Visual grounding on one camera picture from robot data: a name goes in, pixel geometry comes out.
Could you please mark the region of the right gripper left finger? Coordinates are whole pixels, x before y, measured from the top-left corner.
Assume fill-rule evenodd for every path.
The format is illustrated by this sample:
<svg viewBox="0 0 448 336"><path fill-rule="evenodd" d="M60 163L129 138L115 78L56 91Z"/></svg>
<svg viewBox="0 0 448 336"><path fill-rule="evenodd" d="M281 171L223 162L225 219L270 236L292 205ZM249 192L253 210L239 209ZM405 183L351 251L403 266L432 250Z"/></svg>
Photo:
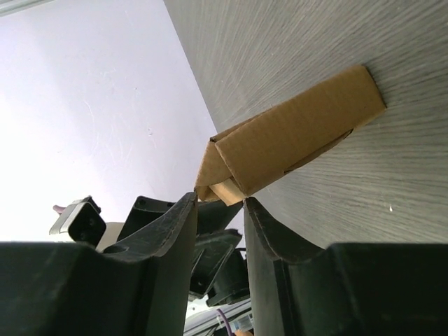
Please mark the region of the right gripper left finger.
<svg viewBox="0 0 448 336"><path fill-rule="evenodd" d="M81 243L1 244L2 335L181 335L197 195L103 252Z"/></svg>

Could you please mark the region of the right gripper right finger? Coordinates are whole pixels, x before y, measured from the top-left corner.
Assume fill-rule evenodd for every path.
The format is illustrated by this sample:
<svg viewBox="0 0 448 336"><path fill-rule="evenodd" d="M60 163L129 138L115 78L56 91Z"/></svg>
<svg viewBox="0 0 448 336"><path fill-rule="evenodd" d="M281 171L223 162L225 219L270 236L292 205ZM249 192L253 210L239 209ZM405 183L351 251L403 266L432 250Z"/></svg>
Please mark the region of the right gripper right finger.
<svg viewBox="0 0 448 336"><path fill-rule="evenodd" d="M447 246L336 243L320 248L244 203L257 335L446 335Z"/></svg>

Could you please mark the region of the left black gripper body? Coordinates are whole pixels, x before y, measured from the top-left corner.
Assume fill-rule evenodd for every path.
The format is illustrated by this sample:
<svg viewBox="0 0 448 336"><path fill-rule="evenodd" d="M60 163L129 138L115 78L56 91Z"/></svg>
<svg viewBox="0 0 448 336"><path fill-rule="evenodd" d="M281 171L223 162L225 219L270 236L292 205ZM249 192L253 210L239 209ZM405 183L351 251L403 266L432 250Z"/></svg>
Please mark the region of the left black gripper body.
<svg viewBox="0 0 448 336"><path fill-rule="evenodd" d="M250 297L246 259L235 229L201 234L195 240L188 300L208 307L232 305Z"/></svg>

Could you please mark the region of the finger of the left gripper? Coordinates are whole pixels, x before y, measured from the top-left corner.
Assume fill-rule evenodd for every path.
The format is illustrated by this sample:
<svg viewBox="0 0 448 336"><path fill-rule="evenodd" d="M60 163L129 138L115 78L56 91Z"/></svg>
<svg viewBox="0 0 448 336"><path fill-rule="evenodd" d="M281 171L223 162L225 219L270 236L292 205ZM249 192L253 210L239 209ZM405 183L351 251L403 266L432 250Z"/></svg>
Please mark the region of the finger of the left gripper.
<svg viewBox="0 0 448 336"><path fill-rule="evenodd" d="M118 241L155 221L173 206L173 202L138 196L118 235ZM231 206L227 206L222 200L199 202L197 235L224 230L242 207L243 202L238 202Z"/></svg>

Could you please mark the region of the brown cardboard paper box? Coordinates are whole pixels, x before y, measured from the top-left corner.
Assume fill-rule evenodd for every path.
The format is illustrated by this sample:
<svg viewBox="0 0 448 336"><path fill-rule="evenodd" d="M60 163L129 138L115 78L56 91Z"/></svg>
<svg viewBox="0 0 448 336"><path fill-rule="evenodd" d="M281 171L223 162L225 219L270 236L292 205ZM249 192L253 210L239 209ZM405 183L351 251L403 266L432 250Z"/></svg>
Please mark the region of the brown cardboard paper box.
<svg viewBox="0 0 448 336"><path fill-rule="evenodd" d="M385 112L368 68L352 66L210 138L195 191L231 206L283 178Z"/></svg>

